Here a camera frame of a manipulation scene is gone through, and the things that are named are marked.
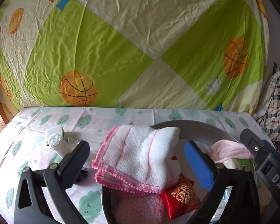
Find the metal bolt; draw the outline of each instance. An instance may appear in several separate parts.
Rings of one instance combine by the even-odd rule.
[[[223,169],[223,168],[225,168],[225,165],[223,163],[218,162],[218,163],[216,163],[216,167],[218,169]]]
[[[245,166],[244,167],[245,172],[249,173],[251,172],[251,168],[249,166]]]
[[[29,167],[24,167],[23,172],[27,173],[29,171]]]
[[[50,169],[55,169],[55,168],[57,168],[58,167],[58,164],[57,163],[52,163],[50,166],[49,166],[49,168]]]

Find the gold pattern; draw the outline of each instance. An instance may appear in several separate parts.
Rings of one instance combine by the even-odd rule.
[[[192,182],[187,179],[182,173],[179,175],[179,183],[168,189],[170,194],[174,196],[178,201],[185,205],[194,205],[199,202],[197,198]]]

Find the pink fluffy fabric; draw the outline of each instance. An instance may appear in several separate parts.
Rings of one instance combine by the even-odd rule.
[[[164,219],[164,203],[158,194],[122,197],[114,217],[117,224],[161,224]]]

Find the red satin pouch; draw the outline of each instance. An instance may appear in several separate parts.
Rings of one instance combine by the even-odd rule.
[[[178,184],[166,189],[160,195],[167,209],[169,219],[175,219],[198,209],[201,202],[197,198],[193,186],[194,182],[181,173]]]

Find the white bandage roll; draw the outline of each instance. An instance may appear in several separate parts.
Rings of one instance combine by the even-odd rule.
[[[61,157],[65,157],[66,154],[72,152],[69,145],[59,134],[50,135],[50,137],[48,138],[48,145]]]

